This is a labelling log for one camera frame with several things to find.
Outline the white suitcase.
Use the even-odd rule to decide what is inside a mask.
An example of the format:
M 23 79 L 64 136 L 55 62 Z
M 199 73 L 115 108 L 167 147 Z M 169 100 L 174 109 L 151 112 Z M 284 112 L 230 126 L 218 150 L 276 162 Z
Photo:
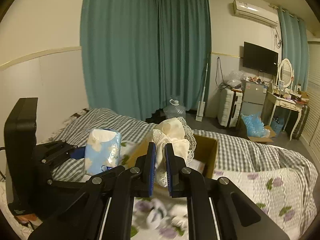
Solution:
M 224 88 L 220 92 L 220 104 L 217 119 L 223 127 L 235 127 L 240 115 L 242 91 Z

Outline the grey checked blanket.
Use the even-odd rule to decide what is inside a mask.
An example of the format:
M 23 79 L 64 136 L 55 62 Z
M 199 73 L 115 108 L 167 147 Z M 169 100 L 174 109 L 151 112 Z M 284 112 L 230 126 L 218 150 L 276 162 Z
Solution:
M 111 129 L 121 134 L 122 142 L 140 144 L 161 136 L 161 140 L 177 145 L 179 141 L 189 140 L 188 145 L 195 145 L 194 135 L 201 135 L 218 141 L 218 154 L 215 168 L 225 171 L 261 172 L 280 168 L 294 169 L 302 184 L 303 206 L 305 215 L 316 213 L 313 198 L 318 173 L 315 166 L 301 154 L 273 145 L 251 142 L 239 137 L 192 130 L 184 119 L 178 125 L 178 132 L 169 131 L 168 124 L 148 124 L 142 120 L 119 115 L 108 108 L 83 109 L 70 117 L 52 141 L 65 139 L 69 144 L 85 146 L 93 129 Z

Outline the white sock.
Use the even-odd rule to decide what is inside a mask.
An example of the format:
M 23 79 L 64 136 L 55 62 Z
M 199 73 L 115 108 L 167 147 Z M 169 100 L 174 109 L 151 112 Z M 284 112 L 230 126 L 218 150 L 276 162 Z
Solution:
M 170 211 L 169 216 L 171 219 L 170 224 L 172 226 L 180 228 L 182 231 L 188 228 L 188 209 L 186 205 L 176 204 Z

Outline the brown cardboard box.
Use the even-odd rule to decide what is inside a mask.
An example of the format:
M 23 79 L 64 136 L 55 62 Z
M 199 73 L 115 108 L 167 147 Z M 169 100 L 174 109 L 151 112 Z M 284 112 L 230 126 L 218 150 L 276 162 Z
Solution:
M 194 135 L 196 140 L 196 148 L 194 152 L 194 159 L 204 163 L 202 174 L 207 178 L 212 178 L 214 174 L 215 163 L 218 156 L 219 143 L 216 139 Z M 133 167 L 136 159 L 145 155 L 148 149 L 150 139 L 145 138 L 133 151 L 124 166 Z

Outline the white dressing table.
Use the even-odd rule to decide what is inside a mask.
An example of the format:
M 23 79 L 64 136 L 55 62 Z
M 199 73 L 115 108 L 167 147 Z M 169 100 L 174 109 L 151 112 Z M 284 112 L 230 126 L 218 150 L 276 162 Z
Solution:
M 280 115 L 284 114 L 284 124 L 281 130 L 287 132 L 290 140 L 299 140 L 309 112 L 310 107 L 304 102 L 281 98 L 268 89 L 261 118 L 265 124 L 271 126 L 272 121 L 280 120 Z

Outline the white sock ball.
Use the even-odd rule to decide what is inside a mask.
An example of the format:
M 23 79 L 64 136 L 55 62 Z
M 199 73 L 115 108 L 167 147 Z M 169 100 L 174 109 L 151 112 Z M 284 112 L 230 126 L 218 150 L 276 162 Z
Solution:
M 146 218 L 146 225 L 149 229 L 156 229 L 167 216 L 167 210 L 163 202 L 157 198 L 151 200 L 151 205 L 151 210 Z

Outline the white flat mop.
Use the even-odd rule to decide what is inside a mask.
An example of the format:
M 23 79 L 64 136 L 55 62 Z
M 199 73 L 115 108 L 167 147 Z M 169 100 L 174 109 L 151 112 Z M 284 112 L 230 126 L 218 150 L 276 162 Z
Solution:
M 198 121 L 198 122 L 201 122 L 202 119 L 203 119 L 203 114 L 204 114 L 204 108 L 205 108 L 205 101 L 204 101 L 204 96 L 205 96 L 205 92 L 206 92 L 206 82 L 207 82 L 207 73 L 208 73 L 208 59 L 207 58 L 207 61 L 206 61 L 206 70 L 205 70 L 205 73 L 204 73 L 204 82 L 203 82 L 203 89 L 202 89 L 202 94 L 201 94 L 201 97 L 200 97 L 200 101 L 198 103 L 198 108 L 197 108 L 197 114 L 196 114 L 196 118 L 195 120 Z

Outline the clear water jug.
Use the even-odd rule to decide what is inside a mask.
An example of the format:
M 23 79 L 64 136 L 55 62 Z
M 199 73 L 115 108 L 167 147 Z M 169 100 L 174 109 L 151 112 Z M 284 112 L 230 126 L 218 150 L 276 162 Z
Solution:
M 167 119 L 182 117 L 185 118 L 185 107 L 176 99 L 171 98 L 168 105 L 163 109 Z

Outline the white oval vanity mirror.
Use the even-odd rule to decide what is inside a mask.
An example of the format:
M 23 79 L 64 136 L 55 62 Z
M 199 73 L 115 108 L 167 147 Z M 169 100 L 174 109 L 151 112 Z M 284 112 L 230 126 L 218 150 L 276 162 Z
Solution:
M 289 59 L 283 59 L 278 67 L 278 84 L 283 83 L 284 88 L 289 88 L 294 79 L 294 70 Z

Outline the blue floral tissue pack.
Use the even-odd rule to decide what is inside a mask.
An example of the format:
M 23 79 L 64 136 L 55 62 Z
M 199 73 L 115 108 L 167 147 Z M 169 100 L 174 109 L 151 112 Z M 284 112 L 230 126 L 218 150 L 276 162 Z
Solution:
M 85 147 L 85 173 L 93 176 L 119 165 L 121 134 L 111 129 L 93 129 Z

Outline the cardboard box blue plastic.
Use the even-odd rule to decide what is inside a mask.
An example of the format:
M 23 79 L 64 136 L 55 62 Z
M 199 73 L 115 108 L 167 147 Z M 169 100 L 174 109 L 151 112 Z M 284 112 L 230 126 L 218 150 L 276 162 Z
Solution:
M 240 114 L 238 120 L 238 136 L 251 142 L 266 144 L 273 142 L 276 136 L 275 131 L 270 126 L 265 126 L 259 114 Z

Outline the cream lace fabric bundle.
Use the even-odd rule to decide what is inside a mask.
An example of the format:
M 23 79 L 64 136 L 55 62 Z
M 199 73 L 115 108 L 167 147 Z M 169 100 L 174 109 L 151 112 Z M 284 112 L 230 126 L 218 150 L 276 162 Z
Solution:
M 185 118 L 171 118 L 156 125 L 151 133 L 151 141 L 156 145 L 155 182 L 161 187 L 167 187 L 166 157 L 164 147 L 171 143 L 174 154 L 190 163 L 194 158 L 196 140 L 192 129 Z

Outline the white air conditioner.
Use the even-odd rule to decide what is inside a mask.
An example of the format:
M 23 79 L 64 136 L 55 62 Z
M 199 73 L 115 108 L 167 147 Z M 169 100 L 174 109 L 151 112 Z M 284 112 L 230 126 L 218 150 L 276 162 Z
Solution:
M 234 0 L 233 10 L 235 16 L 247 18 L 271 27 L 277 27 L 279 23 L 278 15 L 275 12 L 249 3 Z

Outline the blue plastic basket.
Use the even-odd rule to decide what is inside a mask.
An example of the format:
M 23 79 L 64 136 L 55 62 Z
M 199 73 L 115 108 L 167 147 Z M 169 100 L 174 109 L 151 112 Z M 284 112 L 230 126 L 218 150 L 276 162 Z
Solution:
M 273 117 L 270 126 L 276 134 L 279 134 L 284 126 L 284 118 L 283 117 Z

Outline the white wardrobe door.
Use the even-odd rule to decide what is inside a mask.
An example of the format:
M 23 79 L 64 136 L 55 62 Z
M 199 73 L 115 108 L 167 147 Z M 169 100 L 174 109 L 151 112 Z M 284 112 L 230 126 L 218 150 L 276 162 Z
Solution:
M 310 112 L 303 130 L 303 137 L 309 146 L 319 157 L 319 104 L 320 104 L 320 68 L 319 68 L 319 41 L 311 41 L 309 44 L 309 73 L 306 92 L 309 95 L 308 106 Z

